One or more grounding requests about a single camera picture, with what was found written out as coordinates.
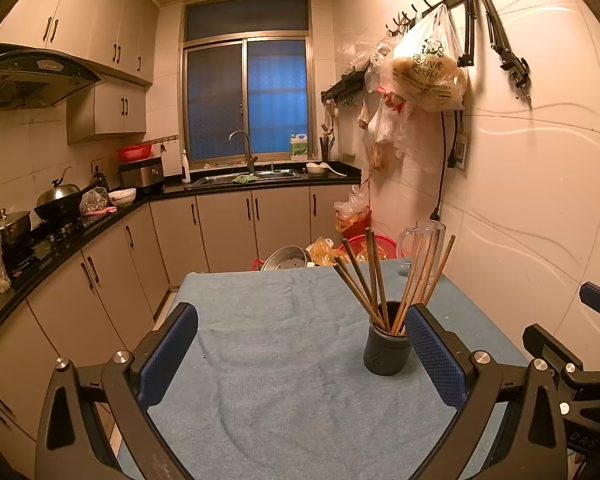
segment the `metal screw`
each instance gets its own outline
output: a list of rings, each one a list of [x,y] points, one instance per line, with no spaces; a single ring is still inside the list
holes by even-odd
[[[61,372],[62,370],[66,370],[69,367],[69,359],[66,357],[59,357],[56,359],[56,370]]]
[[[544,372],[547,369],[546,363],[542,359],[534,359],[534,366],[536,370]]]
[[[484,350],[478,350],[474,354],[474,358],[481,365],[485,365],[485,364],[487,364],[488,362],[491,361],[491,356],[489,354],[487,354],[487,352],[485,352]]]
[[[113,354],[113,362],[121,365],[129,361],[129,352],[126,350],[118,350],[115,354]]]

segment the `glass pitcher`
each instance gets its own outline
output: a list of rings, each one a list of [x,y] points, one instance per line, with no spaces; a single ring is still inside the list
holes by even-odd
[[[444,244],[444,241],[445,241],[446,226],[442,222],[438,222],[437,220],[423,219],[423,220],[418,220],[416,222],[415,228],[405,227],[402,230],[402,232],[398,236],[398,241],[396,242],[397,254],[400,254],[400,250],[402,250],[404,252],[405,256],[409,256],[409,255],[411,256],[411,260],[405,260],[400,265],[400,270],[402,271],[403,274],[407,274],[408,272],[415,270],[415,272],[416,272],[415,276],[418,275],[420,266],[424,265],[424,262],[426,259],[424,247],[426,247],[427,241],[429,240],[430,237],[433,236],[433,233],[435,231],[439,231],[440,234],[438,235],[438,245],[436,246],[436,252],[435,252],[435,256],[433,258],[433,266],[431,267],[432,273],[429,278],[429,283],[433,279],[433,276],[434,276],[436,269],[438,268],[438,264],[440,262],[440,253],[442,252],[442,245]],[[412,238],[411,247],[405,247],[403,245],[405,243],[405,238],[408,235],[410,235]],[[412,260],[416,253],[416,249],[417,249],[416,243],[418,240],[418,235],[422,235],[423,249],[420,251],[420,256],[418,258],[418,261],[413,262]]]

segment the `faucet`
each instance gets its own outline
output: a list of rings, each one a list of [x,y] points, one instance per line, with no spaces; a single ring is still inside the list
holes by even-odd
[[[253,172],[255,171],[255,164],[256,160],[258,160],[258,157],[253,156],[253,153],[251,153],[251,137],[249,136],[249,133],[245,132],[244,130],[235,130],[229,136],[229,142],[231,142],[231,139],[235,134],[242,134],[244,136],[244,156],[247,160],[247,168],[249,168],[249,173],[253,174]]]

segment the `blue tablecloth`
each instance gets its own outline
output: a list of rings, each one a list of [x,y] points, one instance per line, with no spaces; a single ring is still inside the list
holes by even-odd
[[[405,277],[382,263],[387,299]],[[330,267],[190,274],[173,306],[200,328],[149,414],[196,480],[407,479],[453,417],[415,352],[392,377],[362,362],[368,318]],[[429,309],[471,350],[526,365],[500,330],[444,276]],[[480,469],[497,406],[464,475]],[[141,479],[128,449],[123,471]]]

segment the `green dishcloth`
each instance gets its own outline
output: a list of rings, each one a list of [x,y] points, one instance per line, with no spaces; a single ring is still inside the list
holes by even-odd
[[[260,178],[259,176],[255,176],[255,175],[252,175],[252,174],[238,175],[237,177],[234,178],[234,182],[236,184],[246,184],[248,182],[255,182],[259,178]]]

